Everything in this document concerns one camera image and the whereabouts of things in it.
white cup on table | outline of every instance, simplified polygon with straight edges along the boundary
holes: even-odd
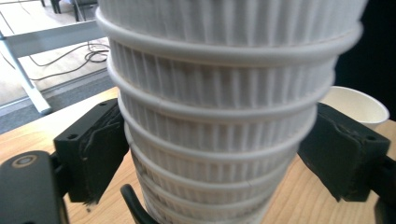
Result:
[[[374,97],[346,87],[332,86],[320,102],[371,129],[389,118],[387,108]]]

paper cup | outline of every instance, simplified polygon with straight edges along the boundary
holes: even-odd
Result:
[[[131,49],[181,62],[238,67],[321,62],[350,49],[362,33],[361,24],[356,23],[344,35],[323,42],[301,46],[243,48],[193,44],[142,35],[108,21],[100,10],[96,11],[96,21],[111,40]]]
[[[139,148],[143,148],[142,153],[149,160],[175,175],[209,183],[249,181],[274,170],[283,161],[291,160],[315,120],[311,119],[297,134],[274,147],[251,152],[242,148],[231,153],[206,152],[171,144],[150,134],[125,113],[122,103],[119,105],[128,123],[127,133]]]
[[[374,97],[346,87],[331,87],[321,102],[371,129],[389,118],[387,108]]]
[[[104,17],[139,34],[207,45],[295,46],[343,35],[366,0],[99,1]]]
[[[257,197],[227,204],[195,203],[178,198],[172,193],[162,189],[146,175],[139,175],[142,190],[151,199],[156,199],[169,209],[185,217],[191,217],[202,221],[229,220],[243,217],[252,211],[263,207],[269,202],[272,192],[258,195]]]
[[[271,148],[288,141],[316,118],[314,105],[284,117],[263,116],[254,120],[183,118],[161,109],[139,104],[120,94],[123,116],[136,128],[180,147],[207,152],[249,152]]]
[[[110,40],[108,67],[142,91],[200,107],[246,109],[286,105],[333,81],[337,57],[293,65],[244,67],[187,63]]]
[[[274,171],[249,181],[205,183],[174,175],[149,160],[134,143],[131,144],[134,165],[141,175],[173,195],[196,203],[226,204],[245,201],[258,195],[272,193],[283,178],[290,160],[284,160]]]
[[[248,214],[244,217],[238,217],[228,220],[217,220],[217,221],[202,221],[191,217],[182,216],[179,213],[172,211],[171,209],[164,206],[163,203],[158,202],[155,198],[150,199],[148,195],[143,192],[143,196],[146,199],[146,205],[148,212],[155,217],[162,224],[260,224],[262,223],[262,215],[266,212],[267,206],[264,206],[256,211]]]

stack of cups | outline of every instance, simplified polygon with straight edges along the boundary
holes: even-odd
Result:
[[[113,0],[125,131],[161,223],[260,223],[366,0]]]

cable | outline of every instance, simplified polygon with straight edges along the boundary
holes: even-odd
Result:
[[[32,80],[32,81],[41,81],[41,80],[44,80],[44,79],[49,78],[49,77],[57,77],[57,76],[60,76],[60,75],[68,74],[68,73],[71,73],[71,72],[75,72],[78,69],[82,68],[88,62],[96,63],[95,61],[92,60],[92,57],[95,56],[97,53],[101,53],[101,52],[108,52],[108,50],[97,50],[96,52],[91,52],[91,53],[85,55],[85,60],[86,60],[85,63],[83,63],[82,65],[80,65],[79,67],[77,67],[77,68],[75,68],[75,69],[73,69],[71,71],[57,73],[57,74],[52,74],[52,75],[49,75],[49,76],[46,76],[46,77],[29,78],[29,79]]]
[[[58,62],[59,60],[61,60],[64,56],[67,56],[68,54],[70,54],[71,52],[73,52],[73,51],[75,51],[75,50],[77,50],[77,49],[81,49],[81,48],[83,48],[83,47],[89,47],[90,45],[94,45],[94,46],[100,46],[100,47],[106,47],[107,48],[107,51],[108,51],[108,49],[109,49],[109,46],[107,46],[107,45],[104,45],[104,44],[85,44],[85,45],[81,45],[81,46],[78,46],[78,47],[76,47],[76,48],[74,48],[74,49],[71,49],[71,50],[69,50],[69,51],[67,51],[65,54],[63,54],[62,56],[60,56],[59,58],[57,58],[57,59],[55,59],[55,60],[53,60],[53,61],[51,61],[51,62],[49,62],[49,63],[44,63],[44,64],[39,64],[39,63],[37,63],[33,58],[32,58],[32,56],[29,56],[29,58],[32,60],[32,62],[35,64],[35,65],[37,65],[37,66],[39,66],[39,67],[45,67],[45,66],[48,66],[48,65],[51,65],[51,64],[53,64],[53,63],[56,63],[56,62]],[[92,49],[89,49],[90,50],[90,52],[97,52],[98,50],[92,50]]]
[[[6,23],[7,27],[8,27],[9,30],[12,32],[12,34],[15,34],[14,31],[12,30],[11,26],[9,25],[9,23],[7,22],[6,18],[4,17],[4,15],[3,15],[3,13],[2,13],[1,11],[0,11],[0,15],[2,16],[4,22]],[[77,68],[75,68],[75,69],[73,69],[73,70],[70,70],[70,71],[66,71],[66,72],[62,72],[62,73],[57,73],[57,74],[52,74],[52,75],[45,76],[45,77],[40,77],[40,78],[29,78],[29,79],[30,79],[30,80],[33,80],[33,81],[40,81],[40,80],[43,80],[43,79],[46,79],[46,78],[49,78],[49,77],[57,77],[57,76],[60,76],[60,75],[65,75],[65,74],[68,74],[68,73],[76,72],[78,69],[82,68],[85,64],[87,64],[87,63],[89,63],[89,62],[91,62],[91,63],[103,63],[103,62],[105,62],[105,61],[107,60],[107,54],[106,54],[106,53],[109,52],[110,46],[104,45],[104,44],[92,44],[92,43],[90,43],[90,41],[89,41],[87,44],[85,44],[85,45],[81,45],[81,46],[78,46],[78,47],[76,47],[76,48],[74,48],[74,49],[71,49],[71,50],[67,51],[67,52],[66,52],[65,54],[63,54],[61,57],[59,57],[59,58],[57,58],[57,59],[55,59],[55,60],[53,60],[52,62],[49,62],[49,63],[39,64],[39,63],[37,63],[37,62],[32,58],[32,56],[29,55],[29,58],[32,60],[32,62],[33,62],[35,65],[37,65],[37,66],[39,66],[39,67],[48,66],[48,65],[51,65],[51,64],[53,64],[53,63],[58,62],[59,60],[61,60],[63,57],[65,57],[66,55],[70,54],[71,52],[73,52],[73,51],[75,51],[75,50],[77,50],[77,49],[80,49],[80,48],[82,48],[82,47],[87,47],[87,46],[88,46],[88,50],[89,50],[90,52],[84,56],[85,62],[84,62],[81,66],[79,66],[79,67],[77,67]],[[95,55],[102,55],[102,56],[105,56],[105,58],[104,58],[103,60],[94,60],[94,59],[93,59],[93,56],[95,56]],[[15,67],[6,59],[6,57],[5,57],[3,54],[2,54],[2,56],[3,56],[3,58],[6,60],[6,62],[7,62],[12,68],[15,69]]]
[[[20,3],[21,8],[22,8],[27,14],[30,15],[29,11],[26,10],[26,8],[23,7],[21,0],[18,0],[18,2]]]
[[[3,21],[6,23],[8,29],[11,31],[12,34],[15,34],[14,31],[12,30],[11,26],[9,25],[8,21],[6,20],[6,17],[4,17],[3,13],[0,11],[1,17],[3,17]]]
[[[74,51],[74,50],[76,50],[76,49],[79,49],[79,48],[82,48],[82,47],[86,47],[86,46],[88,46],[88,44],[79,46],[79,47],[77,47],[77,48],[75,48],[75,49],[72,49],[72,50],[70,50],[69,52],[67,52],[66,54],[62,55],[62,56],[61,56],[60,58],[58,58],[57,60],[55,60],[54,62],[60,60],[62,57],[64,57],[65,55],[67,55],[67,54],[70,53],[71,51]],[[62,73],[52,74],[52,75],[49,75],[49,76],[46,76],[46,77],[30,78],[30,80],[32,80],[32,81],[41,81],[41,80],[44,80],[44,79],[49,78],[49,77],[57,77],[57,76],[60,76],[60,75],[65,75],[65,74],[68,74],[68,73],[76,72],[78,69],[82,68],[85,64],[87,64],[87,63],[89,63],[89,62],[91,62],[91,63],[103,63],[103,62],[105,62],[105,61],[107,60],[107,57],[105,57],[103,60],[94,60],[94,59],[93,59],[93,56],[95,56],[95,55],[107,56],[106,54],[103,54],[103,53],[107,53],[107,52],[109,52],[109,49],[95,50],[95,51],[89,52],[89,53],[86,54],[85,57],[84,57],[85,62],[84,62],[82,65],[80,65],[79,67],[77,67],[77,68],[75,68],[75,69],[73,69],[73,70],[70,70],[70,71],[67,71],[67,72],[62,72]]]
[[[2,54],[1,52],[0,52],[0,54],[3,57],[3,59],[9,64],[9,66],[11,66],[13,69],[15,69],[14,65],[12,65],[12,63],[9,60],[7,60],[7,58],[4,56],[4,54]]]
[[[25,1],[20,1],[19,0],[18,2],[24,3],[24,2],[38,2],[38,1],[40,1],[40,0],[25,0]],[[14,2],[12,2],[12,1],[11,2],[2,2],[2,3],[0,3],[0,6],[1,5],[14,4],[14,3],[18,3],[18,2],[15,2],[15,1]]]

table surface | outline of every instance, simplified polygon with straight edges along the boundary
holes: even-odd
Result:
[[[0,135],[0,163],[31,150],[52,153],[52,140],[95,105],[116,98],[113,88],[87,100],[71,105]],[[392,142],[396,141],[396,122],[388,120],[376,128]],[[396,146],[391,145],[389,156],[396,158]],[[128,153],[115,174],[99,204],[87,209],[82,203],[70,203],[64,197],[72,224],[76,223],[134,223],[122,199],[120,188],[131,184],[141,202],[143,197],[138,184],[131,154]],[[338,203],[319,179],[305,167],[298,156],[292,161],[285,178],[278,186],[269,210],[262,223],[375,223],[374,205],[377,196],[372,192],[366,203]]]

